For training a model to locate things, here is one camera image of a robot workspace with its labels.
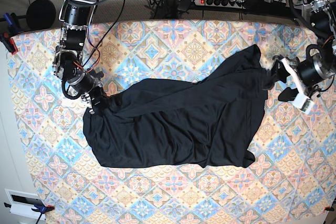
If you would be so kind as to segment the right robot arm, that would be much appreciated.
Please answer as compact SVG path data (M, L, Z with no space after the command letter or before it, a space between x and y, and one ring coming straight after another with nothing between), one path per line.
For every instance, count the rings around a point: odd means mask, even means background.
M90 114L103 106L103 72L85 68L83 48L89 34L89 25L100 0L64 0L59 14L62 22L60 42L53 61L54 75L61 80L63 95L70 100L81 99Z

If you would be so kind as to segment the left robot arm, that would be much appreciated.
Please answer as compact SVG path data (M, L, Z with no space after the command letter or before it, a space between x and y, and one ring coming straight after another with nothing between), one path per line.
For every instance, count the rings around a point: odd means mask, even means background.
M281 55L273 57L274 64L263 84L265 90L272 89L278 81L287 81L290 73L285 65L299 80L295 89L287 87L281 92L278 100L282 102L292 102L299 94L310 99L325 92L327 89L319 87L319 83L335 77L335 0L288 0L288 3L295 18L316 35L317 42L306 47L304 61Z

